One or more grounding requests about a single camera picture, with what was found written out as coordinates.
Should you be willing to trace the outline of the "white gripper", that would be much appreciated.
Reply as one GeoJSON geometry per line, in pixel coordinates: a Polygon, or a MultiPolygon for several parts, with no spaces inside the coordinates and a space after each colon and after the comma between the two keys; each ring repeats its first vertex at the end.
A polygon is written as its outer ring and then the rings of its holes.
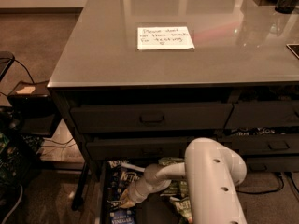
{"type": "Polygon", "coordinates": [[[144,174],[135,182],[129,185],[120,196],[120,208],[131,208],[137,203],[142,203],[152,193],[165,189],[165,181],[158,173],[163,169],[162,165],[151,164],[146,169],[130,163],[122,163],[121,167],[133,169],[144,174]]]}

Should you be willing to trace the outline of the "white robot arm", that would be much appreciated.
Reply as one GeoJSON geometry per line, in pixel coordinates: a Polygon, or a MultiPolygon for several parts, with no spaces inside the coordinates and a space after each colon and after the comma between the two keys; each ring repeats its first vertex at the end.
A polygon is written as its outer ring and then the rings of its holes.
{"type": "Polygon", "coordinates": [[[212,139],[197,138],[188,144],[184,162],[146,167],[122,193],[120,207],[142,203],[173,180],[185,178],[193,224],[247,224],[235,190],[246,175],[247,166],[237,153],[212,139]]]}

